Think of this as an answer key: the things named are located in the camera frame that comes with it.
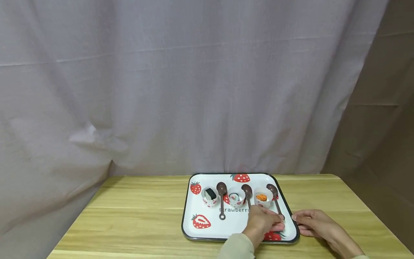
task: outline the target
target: human hand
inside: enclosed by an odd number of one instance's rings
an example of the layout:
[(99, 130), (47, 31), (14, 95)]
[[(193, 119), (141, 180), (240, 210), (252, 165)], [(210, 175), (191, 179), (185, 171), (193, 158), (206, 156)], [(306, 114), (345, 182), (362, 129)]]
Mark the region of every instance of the human hand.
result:
[(252, 205), (249, 212), (247, 226), (243, 231), (253, 243), (254, 247), (263, 241), (265, 233), (269, 231), (282, 231), (285, 228), (283, 215), (269, 209)]
[(358, 244), (333, 219), (320, 210), (303, 210), (293, 213), (301, 235), (325, 239), (328, 245), (342, 256), (353, 258), (364, 255)]

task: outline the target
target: paper cup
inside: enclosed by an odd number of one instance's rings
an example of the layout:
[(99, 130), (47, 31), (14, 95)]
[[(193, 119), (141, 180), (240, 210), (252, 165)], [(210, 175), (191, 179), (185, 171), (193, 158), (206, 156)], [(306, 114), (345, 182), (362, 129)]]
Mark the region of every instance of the paper cup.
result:
[[(208, 200), (208, 199), (206, 198), (206, 190), (207, 190), (207, 189), (211, 189), (211, 190), (213, 190), (213, 192), (216, 194), (216, 198), (215, 198), (215, 199)], [(207, 186), (207, 187), (205, 187), (205, 188), (201, 191), (201, 197), (203, 198), (203, 203), (204, 203), (207, 207), (209, 207), (209, 208), (216, 206), (216, 205), (218, 204), (218, 200), (219, 200), (219, 198), (220, 198), (219, 193), (217, 192), (216, 188), (211, 187), (211, 186)]]
[[(256, 198), (256, 196), (260, 194), (264, 194), (267, 197), (266, 201), (261, 201)], [(255, 198), (255, 204), (260, 207), (269, 208), (272, 204), (273, 193), (267, 188), (256, 188), (253, 192), (253, 196)]]
[[(230, 205), (232, 207), (240, 208), (241, 206), (243, 206), (244, 198), (246, 197), (246, 194), (244, 193), (244, 191), (240, 187), (231, 187), (227, 191), (227, 194), (229, 196), (229, 202), (230, 202)], [(238, 195), (238, 200), (231, 199), (230, 198), (231, 194), (237, 194)]]

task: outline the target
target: wooden table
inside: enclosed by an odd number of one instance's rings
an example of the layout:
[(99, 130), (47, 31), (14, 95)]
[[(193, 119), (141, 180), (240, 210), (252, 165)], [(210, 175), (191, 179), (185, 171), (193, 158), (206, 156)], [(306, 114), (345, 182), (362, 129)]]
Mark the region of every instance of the wooden table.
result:
[[(413, 258), (408, 249), (338, 177), (275, 175), (292, 211), (324, 210), (371, 258)], [(215, 258), (219, 242), (190, 241), (181, 232), (189, 176), (112, 177), (48, 259)], [(333, 258), (323, 243), (263, 244), (260, 258)]]

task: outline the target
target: tray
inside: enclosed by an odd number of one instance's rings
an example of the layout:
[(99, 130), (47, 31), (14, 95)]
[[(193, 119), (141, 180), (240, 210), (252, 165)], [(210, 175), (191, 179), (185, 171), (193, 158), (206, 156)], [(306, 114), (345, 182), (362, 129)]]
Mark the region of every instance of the tray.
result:
[[(221, 220), (219, 214), (220, 196), (217, 201), (204, 201), (203, 190), (207, 187), (213, 187), (216, 191), (216, 185), (224, 182), (227, 190), (230, 188), (241, 188), (243, 184), (248, 184), (255, 192), (256, 188), (266, 188), (267, 184), (273, 184), (277, 187), (279, 195), (277, 201), (282, 214), (285, 216), (285, 230), (281, 232), (270, 232), (265, 235), (264, 243), (272, 244), (293, 244), (299, 240), (299, 229), (291, 219), (291, 211), (283, 196), (276, 179), (265, 173), (247, 173), (247, 174), (230, 174), (230, 173), (199, 173), (194, 174), (188, 183), (187, 196), (181, 222), (183, 234), (191, 240), (210, 240), (226, 241), (233, 233), (241, 233), (247, 224), (249, 208), (247, 202), (240, 208), (234, 208), (229, 203), (228, 193), (224, 196), (224, 212), (226, 219)], [(250, 199), (252, 205), (255, 204), (255, 195)], [(277, 212), (275, 203), (272, 201), (270, 210)]]

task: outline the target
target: beige sleeve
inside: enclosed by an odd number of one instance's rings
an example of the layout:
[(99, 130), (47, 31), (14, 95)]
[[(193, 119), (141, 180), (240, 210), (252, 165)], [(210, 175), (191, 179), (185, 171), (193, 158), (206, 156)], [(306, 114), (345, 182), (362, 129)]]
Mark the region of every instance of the beige sleeve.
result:
[(232, 234), (221, 247), (217, 259), (254, 259), (255, 248), (245, 234)]

